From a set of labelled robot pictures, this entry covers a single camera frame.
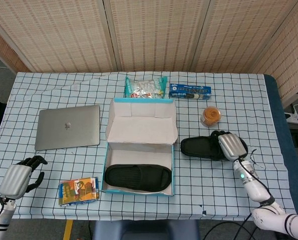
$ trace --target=laptop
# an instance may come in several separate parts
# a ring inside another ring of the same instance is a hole
[[[100,106],[41,110],[35,150],[62,149],[100,143]]]

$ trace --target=floor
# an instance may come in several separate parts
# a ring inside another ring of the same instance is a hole
[[[14,83],[15,75],[6,68],[0,68],[0,102],[6,103],[8,101],[12,85]],[[200,235],[203,238],[205,234],[216,224],[221,221],[216,220],[201,220],[199,222]],[[14,219],[11,221],[9,230],[6,233],[6,239],[8,240],[59,240],[63,238],[65,230],[65,220],[53,220],[53,219]],[[90,223],[91,229],[93,229],[94,223]],[[253,222],[247,222],[245,227],[252,232],[255,228]],[[237,225],[232,223],[222,224],[215,228],[208,239],[226,240],[232,239],[238,229]],[[271,239],[276,237],[272,231],[257,230],[254,234],[256,240],[258,239]],[[73,223],[71,232],[72,240],[90,240],[91,233],[89,231],[89,221],[76,220]],[[242,230],[237,238],[238,240],[247,240],[249,235]]]

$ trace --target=round container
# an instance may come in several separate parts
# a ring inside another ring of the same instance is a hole
[[[200,118],[201,123],[203,125],[205,125],[206,127],[212,127],[212,126],[216,125],[220,119],[221,119],[221,113],[220,113],[219,109],[217,109],[214,106],[207,107],[203,111],[201,118]]]

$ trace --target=black slipper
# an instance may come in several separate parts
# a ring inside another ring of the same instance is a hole
[[[210,136],[189,137],[181,141],[181,152],[190,157],[198,157],[212,160],[226,160],[220,147],[218,136],[230,132],[213,131]],[[248,153],[248,147],[240,138]]]
[[[153,164],[112,165],[106,169],[104,177],[108,185],[147,192],[166,189],[171,179],[170,169]]]

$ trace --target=blue table edge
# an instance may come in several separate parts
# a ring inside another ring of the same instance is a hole
[[[283,156],[284,165],[288,170],[289,188],[295,211],[298,214],[298,156],[293,146],[289,126],[284,116],[276,80],[264,74],[273,124]]]

